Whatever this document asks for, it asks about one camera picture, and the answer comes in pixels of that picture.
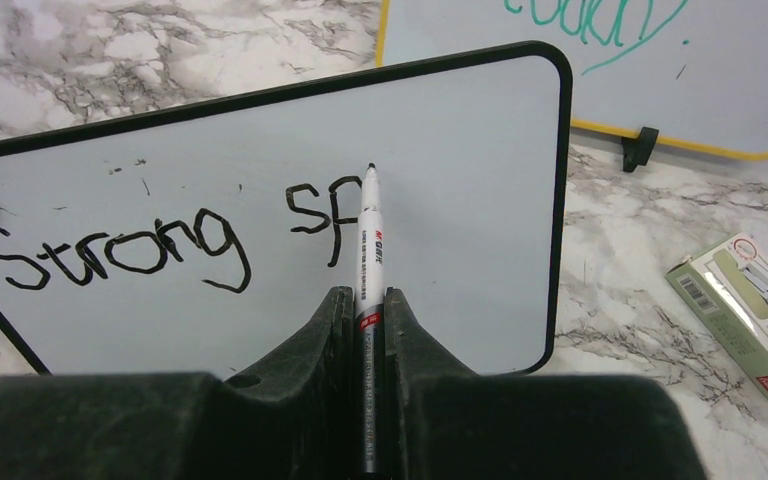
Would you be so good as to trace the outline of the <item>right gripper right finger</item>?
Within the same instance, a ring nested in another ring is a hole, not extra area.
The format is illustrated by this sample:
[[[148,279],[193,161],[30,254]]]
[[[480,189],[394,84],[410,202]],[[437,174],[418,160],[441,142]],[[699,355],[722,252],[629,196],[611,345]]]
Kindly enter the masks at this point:
[[[631,375],[472,371],[387,291],[394,475],[398,479],[702,479],[682,415]]]

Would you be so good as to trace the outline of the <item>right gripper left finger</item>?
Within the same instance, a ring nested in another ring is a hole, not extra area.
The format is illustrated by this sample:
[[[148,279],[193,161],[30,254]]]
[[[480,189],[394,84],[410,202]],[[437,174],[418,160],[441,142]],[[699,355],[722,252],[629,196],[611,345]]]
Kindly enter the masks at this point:
[[[343,479],[345,326],[334,287],[227,380],[204,372],[0,377],[0,479]]]

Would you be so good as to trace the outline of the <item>black white marker pen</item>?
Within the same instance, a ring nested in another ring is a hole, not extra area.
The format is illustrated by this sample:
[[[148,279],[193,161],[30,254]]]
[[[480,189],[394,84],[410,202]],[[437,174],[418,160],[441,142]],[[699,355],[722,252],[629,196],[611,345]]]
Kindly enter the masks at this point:
[[[384,422],[385,329],[383,302],[386,287],[383,268],[383,221],[380,181],[376,166],[367,167],[361,187],[357,234],[354,297],[354,377],[357,390],[357,447],[352,467],[354,479],[387,476]]]

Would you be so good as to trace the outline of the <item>black framed whiteboard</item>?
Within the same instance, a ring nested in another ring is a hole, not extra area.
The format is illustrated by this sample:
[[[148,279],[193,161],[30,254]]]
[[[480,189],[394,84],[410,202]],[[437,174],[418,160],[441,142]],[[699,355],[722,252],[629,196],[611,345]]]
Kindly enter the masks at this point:
[[[227,378],[356,281],[482,374],[550,358],[572,77],[524,42],[0,141],[0,329],[38,372]]]

